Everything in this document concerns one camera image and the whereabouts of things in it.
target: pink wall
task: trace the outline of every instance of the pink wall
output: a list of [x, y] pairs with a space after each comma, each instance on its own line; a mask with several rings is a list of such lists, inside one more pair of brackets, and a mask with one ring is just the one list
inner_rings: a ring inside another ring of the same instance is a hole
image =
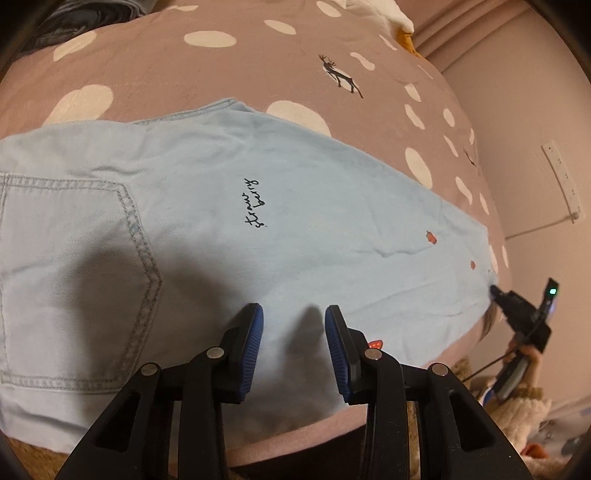
[[[541, 144], [554, 139], [587, 219], [507, 241], [514, 289], [539, 302], [548, 276], [561, 283], [542, 383], [556, 402], [591, 392], [591, 84], [570, 50], [534, 11], [488, 35], [444, 70], [471, 117], [483, 172], [507, 236], [568, 215]], [[500, 355], [499, 325], [473, 355]]]

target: black cable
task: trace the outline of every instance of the black cable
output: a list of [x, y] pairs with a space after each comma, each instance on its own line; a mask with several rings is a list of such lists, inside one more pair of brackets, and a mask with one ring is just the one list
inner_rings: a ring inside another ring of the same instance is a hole
[[517, 350], [519, 350], [521, 347], [523, 346], [523, 343], [520, 343], [518, 346], [516, 346], [514, 349], [509, 350], [507, 353], [503, 353], [499, 358], [493, 360], [491, 363], [486, 364], [484, 367], [482, 367], [479, 370], [476, 370], [472, 375], [468, 375], [464, 380], [461, 380], [462, 383], [467, 382], [468, 380], [471, 380], [472, 378], [474, 378], [475, 376], [477, 376], [480, 372], [482, 372], [483, 370], [486, 370], [487, 368], [491, 367], [492, 365], [494, 365], [497, 362], [500, 362], [501, 360], [503, 360], [507, 355], [512, 355], [513, 353], [515, 353]]

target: fuzzy beige fabric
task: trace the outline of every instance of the fuzzy beige fabric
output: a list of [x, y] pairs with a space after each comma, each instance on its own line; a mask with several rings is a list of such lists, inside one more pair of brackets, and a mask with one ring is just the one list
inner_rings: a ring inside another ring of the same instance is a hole
[[503, 405], [491, 400], [485, 410], [511, 442], [521, 452], [532, 429], [548, 416], [552, 402], [548, 399], [511, 397]]
[[33, 480], [53, 480], [68, 456], [6, 438], [10, 448]]
[[522, 458], [535, 480], [556, 480], [569, 461], [568, 457], [532, 458], [524, 456]]

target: wall socket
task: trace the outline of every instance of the wall socket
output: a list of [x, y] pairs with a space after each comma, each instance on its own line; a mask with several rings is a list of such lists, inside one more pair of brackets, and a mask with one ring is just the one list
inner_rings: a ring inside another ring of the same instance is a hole
[[569, 208], [570, 219], [573, 223], [580, 222], [585, 219], [585, 212], [583, 205], [581, 204], [579, 191], [574, 184], [574, 178], [569, 172], [564, 157], [558, 150], [558, 145], [556, 145], [554, 140], [548, 140], [542, 145], [542, 150], [550, 162], [552, 170], [554, 170], [556, 179], [562, 189], [566, 205]]

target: bedsheet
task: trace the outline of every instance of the bedsheet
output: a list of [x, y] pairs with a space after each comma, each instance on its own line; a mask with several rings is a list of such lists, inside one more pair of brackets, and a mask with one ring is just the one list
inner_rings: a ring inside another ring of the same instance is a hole
[[[488, 230], [485, 265], [468, 268], [490, 269], [509, 287], [478, 141], [455, 95], [431, 64], [334, 2], [180, 1], [36, 52], [15, 62], [0, 84], [0, 138], [76, 120], [137, 121], [226, 97], [353, 146], [457, 206]], [[424, 234], [437, 241], [437, 232]], [[453, 362], [467, 352], [483, 328], [473, 321], [467, 335], [440, 346], [438, 358]], [[289, 448], [344, 433], [362, 419], [339, 415], [323, 420], [322, 431], [304, 427], [308, 440], [292, 438]], [[289, 435], [301, 426], [289, 420], [274, 431]], [[231, 463], [273, 450], [241, 448]]]

